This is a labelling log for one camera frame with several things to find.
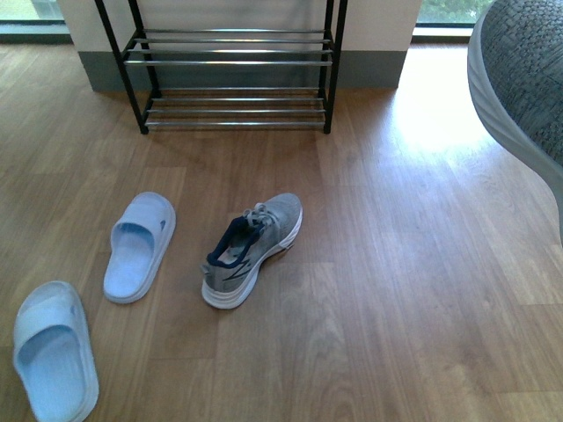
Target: wooden floor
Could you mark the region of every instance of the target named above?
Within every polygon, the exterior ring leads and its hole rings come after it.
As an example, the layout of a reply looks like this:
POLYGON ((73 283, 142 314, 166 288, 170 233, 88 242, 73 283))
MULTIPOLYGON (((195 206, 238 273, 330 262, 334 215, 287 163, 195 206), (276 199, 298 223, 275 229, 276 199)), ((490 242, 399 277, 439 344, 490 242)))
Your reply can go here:
POLYGON ((340 90, 331 135, 144 136, 72 47, 0 46, 0 420, 33 420, 12 332, 50 280, 88 317, 89 421, 562 420, 555 201, 480 125, 465 54, 413 48, 398 90, 340 90), (110 229, 143 191, 178 224, 149 293, 116 305, 110 229), (210 308, 199 264, 286 191, 304 205, 295 247, 238 309, 210 308))

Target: shoe rack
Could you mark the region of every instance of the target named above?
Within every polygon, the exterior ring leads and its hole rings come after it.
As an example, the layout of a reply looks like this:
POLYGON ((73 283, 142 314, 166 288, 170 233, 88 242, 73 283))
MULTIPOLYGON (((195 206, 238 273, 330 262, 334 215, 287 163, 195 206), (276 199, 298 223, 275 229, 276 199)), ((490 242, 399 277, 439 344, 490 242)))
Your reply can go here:
POLYGON ((149 29, 137 0, 128 0, 135 31, 123 50, 104 0, 95 2, 141 133, 154 127, 322 128, 330 133, 347 0, 340 0, 338 8, 326 0, 323 28, 287 30, 149 29), (131 83, 130 70, 136 67, 146 68, 151 85, 144 108, 131 83), (161 86, 159 73, 170 67, 208 73, 216 67, 252 68, 272 74, 312 68, 307 71, 318 84, 229 86, 224 80, 211 86, 161 86))

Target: gray baseboard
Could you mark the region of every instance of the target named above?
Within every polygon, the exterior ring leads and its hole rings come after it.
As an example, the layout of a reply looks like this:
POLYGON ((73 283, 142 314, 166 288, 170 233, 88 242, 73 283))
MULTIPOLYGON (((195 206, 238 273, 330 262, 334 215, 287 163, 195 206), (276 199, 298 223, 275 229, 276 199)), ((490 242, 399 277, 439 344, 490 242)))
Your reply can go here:
MULTIPOLYGON (((119 70, 109 52, 79 52, 95 91, 123 91, 119 70)), ((339 87, 396 88, 405 63, 406 51, 343 51, 340 60, 339 87)), ((150 88, 142 67, 129 67, 136 90, 150 88)), ((255 67, 158 67, 161 87, 202 86, 317 86, 317 68, 255 67)))

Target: shoelace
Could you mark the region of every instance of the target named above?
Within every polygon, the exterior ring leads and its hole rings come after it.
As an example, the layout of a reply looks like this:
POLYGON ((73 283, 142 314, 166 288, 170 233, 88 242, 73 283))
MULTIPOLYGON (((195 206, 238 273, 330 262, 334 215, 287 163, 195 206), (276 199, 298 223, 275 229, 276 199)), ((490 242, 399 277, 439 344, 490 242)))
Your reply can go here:
POLYGON ((267 212, 266 204, 261 202, 256 204, 254 209, 246 209, 243 217, 246 218, 250 227, 256 227, 260 224, 267 227, 274 222, 272 215, 267 212))

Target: white wall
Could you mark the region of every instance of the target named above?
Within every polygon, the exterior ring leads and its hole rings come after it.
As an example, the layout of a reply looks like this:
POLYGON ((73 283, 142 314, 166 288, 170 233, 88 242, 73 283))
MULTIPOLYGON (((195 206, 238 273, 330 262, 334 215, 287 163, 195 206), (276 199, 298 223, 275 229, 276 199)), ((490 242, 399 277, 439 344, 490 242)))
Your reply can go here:
MULTIPOLYGON (((147 28, 321 28, 325 0, 138 0, 147 28)), ((348 0, 344 50, 406 51, 421 0, 348 0)), ((58 0, 78 51, 111 51, 93 0, 58 0)), ((106 0, 120 47, 134 30, 127 0, 106 0)))

